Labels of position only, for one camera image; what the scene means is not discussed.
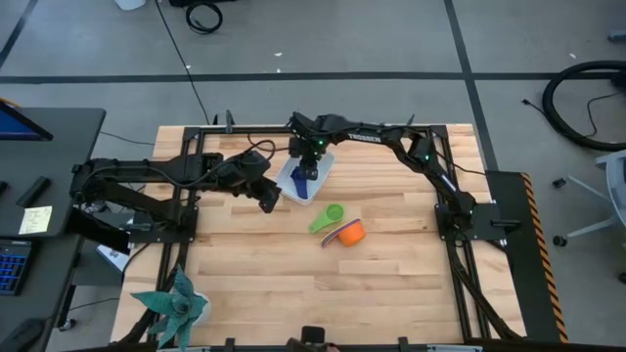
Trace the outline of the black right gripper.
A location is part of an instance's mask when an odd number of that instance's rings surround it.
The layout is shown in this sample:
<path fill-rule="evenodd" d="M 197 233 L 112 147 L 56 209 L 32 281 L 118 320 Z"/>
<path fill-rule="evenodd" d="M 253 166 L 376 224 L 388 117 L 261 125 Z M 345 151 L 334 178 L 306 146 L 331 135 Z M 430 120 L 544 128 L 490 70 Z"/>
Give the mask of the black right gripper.
<path fill-rule="evenodd" d="M 321 155 L 317 152 L 313 152 L 313 153 L 306 153 L 306 154 L 302 154 L 299 157 L 299 167 L 301 169 L 301 177 L 303 180 L 312 180 L 315 181 L 318 179 L 318 170 L 317 170 L 317 166 L 318 166 L 318 162 L 321 159 Z M 312 169 L 309 172 L 309 178 L 308 178 L 308 172 L 306 169 Z"/>

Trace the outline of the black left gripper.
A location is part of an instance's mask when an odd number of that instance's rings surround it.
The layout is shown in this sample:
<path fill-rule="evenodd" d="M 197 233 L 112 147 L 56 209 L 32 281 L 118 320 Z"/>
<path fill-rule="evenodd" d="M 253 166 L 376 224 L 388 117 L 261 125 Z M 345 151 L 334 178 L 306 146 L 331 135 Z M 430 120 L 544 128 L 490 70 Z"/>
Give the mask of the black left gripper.
<path fill-rule="evenodd" d="M 246 182 L 246 195 L 249 198 L 262 198 L 262 210 L 265 213 L 271 213 L 273 208 L 278 209 L 283 204 L 281 190 L 275 181 L 265 176 Z"/>

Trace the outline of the white plastic basket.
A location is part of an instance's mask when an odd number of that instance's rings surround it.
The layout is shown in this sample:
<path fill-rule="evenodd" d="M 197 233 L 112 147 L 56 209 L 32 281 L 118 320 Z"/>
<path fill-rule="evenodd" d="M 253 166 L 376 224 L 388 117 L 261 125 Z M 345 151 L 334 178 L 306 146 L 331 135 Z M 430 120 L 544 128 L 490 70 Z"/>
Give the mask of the white plastic basket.
<path fill-rule="evenodd" d="M 315 181 L 308 179 L 307 182 L 309 199 L 301 199 L 297 196 L 293 182 L 290 177 L 292 170 L 296 166 L 299 166 L 299 158 L 288 158 L 282 168 L 279 170 L 275 181 L 278 187 L 282 189 L 283 196 L 285 196 L 286 198 L 290 198 L 291 200 L 301 205 L 308 205 L 313 201 L 314 197 L 322 189 L 323 184 L 326 182 L 330 174 L 334 162 L 335 156 L 332 153 L 326 153 L 318 162 L 318 179 Z"/>

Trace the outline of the purple measuring cup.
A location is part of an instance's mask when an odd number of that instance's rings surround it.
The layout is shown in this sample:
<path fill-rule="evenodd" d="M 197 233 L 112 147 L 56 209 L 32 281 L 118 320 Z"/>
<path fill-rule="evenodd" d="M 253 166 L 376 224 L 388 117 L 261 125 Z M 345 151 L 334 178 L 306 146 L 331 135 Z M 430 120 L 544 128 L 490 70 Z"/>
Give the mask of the purple measuring cup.
<path fill-rule="evenodd" d="M 293 182 L 295 192 L 301 199 L 309 199 L 308 179 L 299 166 L 296 166 L 291 172 L 291 180 Z"/>

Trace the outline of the green measuring cup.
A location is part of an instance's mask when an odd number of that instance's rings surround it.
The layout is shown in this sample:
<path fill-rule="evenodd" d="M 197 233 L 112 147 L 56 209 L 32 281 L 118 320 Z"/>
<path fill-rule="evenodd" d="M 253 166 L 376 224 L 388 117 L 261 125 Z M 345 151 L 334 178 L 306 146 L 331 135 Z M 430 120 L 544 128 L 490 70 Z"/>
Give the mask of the green measuring cup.
<path fill-rule="evenodd" d="M 333 225 L 342 220 L 344 208 L 341 204 L 332 203 L 327 205 L 323 211 L 309 224 L 308 232 L 315 234 L 329 225 Z"/>

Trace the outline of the orange measuring cup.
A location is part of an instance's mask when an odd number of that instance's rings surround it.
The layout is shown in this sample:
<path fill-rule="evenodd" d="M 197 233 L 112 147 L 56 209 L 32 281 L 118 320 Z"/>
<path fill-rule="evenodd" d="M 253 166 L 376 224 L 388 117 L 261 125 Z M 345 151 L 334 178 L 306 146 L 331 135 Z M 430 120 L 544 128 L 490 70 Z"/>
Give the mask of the orange measuring cup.
<path fill-rule="evenodd" d="M 352 246 L 367 236 L 360 219 L 352 220 L 336 230 L 336 236 L 344 246 Z"/>

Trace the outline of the teal artificial plant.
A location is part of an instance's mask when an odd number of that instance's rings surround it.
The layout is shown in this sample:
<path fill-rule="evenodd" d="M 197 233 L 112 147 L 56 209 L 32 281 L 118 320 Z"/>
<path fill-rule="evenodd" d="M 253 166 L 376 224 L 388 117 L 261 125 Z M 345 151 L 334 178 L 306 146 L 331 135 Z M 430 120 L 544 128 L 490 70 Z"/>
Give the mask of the teal artificial plant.
<path fill-rule="evenodd" d="M 210 307 L 210 301 L 195 292 L 192 281 L 185 275 L 180 265 L 176 265 L 173 288 L 170 292 L 144 291 L 131 294 L 149 311 L 162 315 L 148 334 L 161 334 L 158 348 L 173 337 L 177 338 L 181 352 L 186 352 L 195 321 Z"/>

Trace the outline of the black flat panel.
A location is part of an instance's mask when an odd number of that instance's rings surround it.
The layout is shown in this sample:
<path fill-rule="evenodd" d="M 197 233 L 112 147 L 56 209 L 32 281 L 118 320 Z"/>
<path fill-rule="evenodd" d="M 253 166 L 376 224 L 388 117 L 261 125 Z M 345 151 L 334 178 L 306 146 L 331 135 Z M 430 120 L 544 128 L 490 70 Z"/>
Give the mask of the black flat panel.
<path fill-rule="evenodd" d="M 77 234 L 123 254 L 129 254 L 129 235 L 91 214 L 74 208 L 67 221 L 67 232 Z"/>

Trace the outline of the black desk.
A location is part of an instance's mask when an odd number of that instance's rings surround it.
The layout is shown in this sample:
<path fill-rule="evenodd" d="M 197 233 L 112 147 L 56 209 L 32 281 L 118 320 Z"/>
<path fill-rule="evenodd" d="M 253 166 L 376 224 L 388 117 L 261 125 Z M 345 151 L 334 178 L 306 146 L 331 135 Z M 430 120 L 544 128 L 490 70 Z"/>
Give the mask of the black desk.
<path fill-rule="evenodd" d="M 102 109 L 24 108 L 22 113 L 54 135 L 48 142 L 0 141 L 0 240 L 33 242 L 31 262 L 19 295 L 0 295 L 0 341 L 26 319 L 41 319 L 40 337 L 24 352 L 45 352 L 82 245 L 67 232 L 73 210 L 72 167 L 91 158 L 106 112 Z M 52 206 L 46 233 L 20 235 L 25 208 L 18 198 L 39 177 L 50 187 L 31 207 Z"/>

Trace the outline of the yellow sticky note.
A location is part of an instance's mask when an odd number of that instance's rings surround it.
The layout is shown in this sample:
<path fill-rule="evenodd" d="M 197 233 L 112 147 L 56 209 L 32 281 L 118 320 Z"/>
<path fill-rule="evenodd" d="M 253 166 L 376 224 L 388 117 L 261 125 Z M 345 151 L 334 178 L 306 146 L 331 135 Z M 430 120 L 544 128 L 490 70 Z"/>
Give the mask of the yellow sticky note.
<path fill-rule="evenodd" d="M 52 206 L 30 207 L 24 210 L 19 229 L 20 235 L 46 233 L 52 217 Z"/>

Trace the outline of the black bar-shaped object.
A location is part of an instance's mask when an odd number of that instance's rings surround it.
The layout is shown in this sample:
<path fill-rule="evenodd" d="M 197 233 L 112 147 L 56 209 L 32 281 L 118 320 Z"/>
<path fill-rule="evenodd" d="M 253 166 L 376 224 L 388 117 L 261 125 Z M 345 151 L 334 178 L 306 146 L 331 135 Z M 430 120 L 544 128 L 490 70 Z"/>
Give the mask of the black bar-shaped object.
<path fill-rule="evenodd" d="M 50 187 L 51 180 L 39 176 L 28 189 L 18 198 L 16 205 L 22 208 L 31 207 L 39 197 Z"/>

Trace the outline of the black hazard-striped mat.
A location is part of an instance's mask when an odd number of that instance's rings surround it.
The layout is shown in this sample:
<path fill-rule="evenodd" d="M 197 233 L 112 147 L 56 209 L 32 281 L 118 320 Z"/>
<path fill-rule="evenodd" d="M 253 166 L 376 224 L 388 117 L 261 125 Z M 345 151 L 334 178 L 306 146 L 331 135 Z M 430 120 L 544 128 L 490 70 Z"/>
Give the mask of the black hazard-striped mat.
<path fill-rule="evenodd" d="M 507 230 L 505 251 L 526 335 L 541 342 L 567 343 L 564 317 L 532 181 L 523 172 L 487 172 L 492 199 L 505 220 L 518 226 Z"/>

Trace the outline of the keyboard with blue keys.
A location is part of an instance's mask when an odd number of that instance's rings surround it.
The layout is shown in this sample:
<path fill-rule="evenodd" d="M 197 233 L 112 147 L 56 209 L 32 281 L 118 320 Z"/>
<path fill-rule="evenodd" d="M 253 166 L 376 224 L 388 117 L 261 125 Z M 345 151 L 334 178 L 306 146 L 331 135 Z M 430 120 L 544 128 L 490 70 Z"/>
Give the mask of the keyboard with blue keys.
<path fill-rule="evenodd" d="M 0 240 L 0 295 L 20 294 L 32 251 L 33 242 Z"/>

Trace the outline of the black computer mouse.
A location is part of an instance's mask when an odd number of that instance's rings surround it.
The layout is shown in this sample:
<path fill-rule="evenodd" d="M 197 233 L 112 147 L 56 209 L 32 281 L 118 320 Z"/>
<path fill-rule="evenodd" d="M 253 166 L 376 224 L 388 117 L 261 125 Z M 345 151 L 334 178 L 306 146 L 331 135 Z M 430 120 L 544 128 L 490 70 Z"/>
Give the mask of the black computer mouse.
<path fill-rule="evenodd" d="M 22 321 L 0 341 L 0 352 L 24 352 L 40 337 L 44 326 L 41 319 Z"/>

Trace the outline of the grey office chair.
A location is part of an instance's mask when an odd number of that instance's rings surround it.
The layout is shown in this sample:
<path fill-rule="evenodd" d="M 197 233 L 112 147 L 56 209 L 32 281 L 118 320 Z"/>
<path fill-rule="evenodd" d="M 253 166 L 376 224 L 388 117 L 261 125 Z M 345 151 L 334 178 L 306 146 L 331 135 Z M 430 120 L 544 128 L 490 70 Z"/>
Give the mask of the grey office chair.
<path fill-rule="evenodd" d="M 626 150 L 597 157 L 596 166 L 604 172 L 607 187 L 606 195 L 571 174 L 565 178 L 554 180 L 552 185 L 558 189 L 566 185 L 567 182 L 574 183 L 609 203 L 613 214 L 601 222 L 570 232 L 565 236 L 553 237 L 555 246 L 565 247 L 568 241 L 573 238 L 605 230 L 616 224 L 621 224 L 626 229 Z"/>

